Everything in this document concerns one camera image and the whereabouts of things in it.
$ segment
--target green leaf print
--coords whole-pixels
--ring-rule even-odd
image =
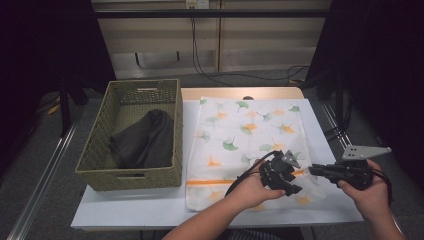
[[[209,134],[208,131],[204,130],[200,138],[202,138],[203,140],[205,140],[206,143],[208,143],[209,140],[211,139],[211,135]]]
[[[293,154],[294,159],[297,161],[299,159],[300,152]]]
[[[293,105],[293,106],[289,109],[289,111],[291,111],[291,112],[300,112],[300,108],[299,108],[299,106],[295,106],[295,105]]]
[[[256,157],[254,157],[254,158],[249,158],[249,157],[247,157],[246,156],[246,153],[243,153],[242,155],[241,155],[241,163],[243,164],[243,165],[248,165],[248,166],[250,166],[250,161],[251,160],[253,160],[253,159],[255,159]]]
[[[211,122],[211,123],[215,123],[218,120],[219,120],[219,118],[217,118],[217,117],[206,118],[206,122]]]
[[[262,121],[264,121],[264,122],[268,122],[269,120],[271,120],[272,119],[272,113],[267,113],[267,114],[265,114],[265,115],[262,115],[262,114],[259,114],[259,115],[261,115],[264,119],[262,119]]]
[[[249,104],[245,101],[237,101],[236,103],[237,105],[239,105],[239,109],[237,110],[237,112],[240,111],[241,108],[249,108]]]
[[[252,135],[252,131],[250,131],[249,129],[244,128],[244,127],[240,127],[240,129],[241,129],[241,131],[242,131],[244,134],[246,134],[246,135]]]
[[[233,144],[234,143],[234,139],[235,138],[233,138],[233,139],[229,138],[229,139],[227,139],[226,141],[224,141],[222,143],[222,146],[224,147],[225,150],[235,151],[235,150],[238,149],[238,147],[234,146],[234,144]]]
[[[273,148],[274,146],[272,146],[271,144],[262,144],[261,146],[259,146],[259,151],[270,152]]]

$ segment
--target black garment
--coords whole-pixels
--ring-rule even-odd
[[[149,111],[142,119],[110,138],[118,168],[172,166],[174,123],[163,110]]]

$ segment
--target floral cloth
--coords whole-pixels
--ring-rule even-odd
[[[304,206],[325,198],[308,174],[311,165],[300,107],[293,100],[202,98],[187,166],[186,205],[200,211],[222,199],[231,183],[256,159],[291,150],[301,168],[293,184],[298,194],[266,201],[256,209]]]

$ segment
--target hand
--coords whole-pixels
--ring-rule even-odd
[[[277,199],[286,194],[284,190],[264,188],[258,173],[259,164],[250,176],[244,179],[226,198],[233,198],[243,209],[256,207],[266,200]]]
[[[381,170],[375,162],[368,160],[368,165],[374,169]],[[356,208],[368,220],[376,220],[387,214],[391,215],[388,203],[387,185],[381,178],[374,176],[372,185],[359,191],[349,183],[341,180],[339,187],[353,199]]]

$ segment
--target orange stripe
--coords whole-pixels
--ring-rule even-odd
[[[293,175],[303,174],[304,170],[292,172]],[[234,180],[188,180],[187,185],[232,184]]]

